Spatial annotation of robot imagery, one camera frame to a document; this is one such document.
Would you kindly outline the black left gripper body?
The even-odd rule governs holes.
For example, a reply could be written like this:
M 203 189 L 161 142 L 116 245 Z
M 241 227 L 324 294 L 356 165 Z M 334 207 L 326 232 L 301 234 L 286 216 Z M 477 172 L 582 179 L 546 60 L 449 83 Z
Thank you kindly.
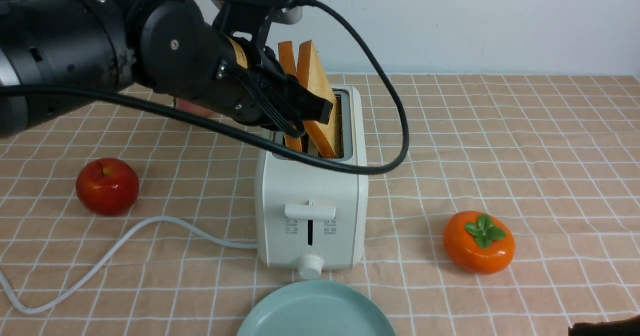
M 212 71 L 198 105 L 247 126 L 286 128 L 289 77 L 263 43 L 229 37 L 205 23 L 201 35 L 205 66 Z

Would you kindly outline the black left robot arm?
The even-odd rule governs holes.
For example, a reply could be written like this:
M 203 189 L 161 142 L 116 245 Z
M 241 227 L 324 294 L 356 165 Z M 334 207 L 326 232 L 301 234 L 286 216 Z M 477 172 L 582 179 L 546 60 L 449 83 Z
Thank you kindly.
M 247 125 L 301 137 L 333 106 L 266 46 L 295 0 L 1 0 L 1 84 L 120 92 L 134 84 Z

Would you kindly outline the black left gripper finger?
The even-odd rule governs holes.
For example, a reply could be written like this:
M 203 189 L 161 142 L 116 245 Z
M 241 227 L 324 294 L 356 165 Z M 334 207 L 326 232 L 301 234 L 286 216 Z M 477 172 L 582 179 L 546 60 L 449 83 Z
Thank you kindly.
M 329 123 L 334 102 L 307 90 L 296 76 L 286 76 L 284 98 L 302 121 L 315 121 L 324 125 Z

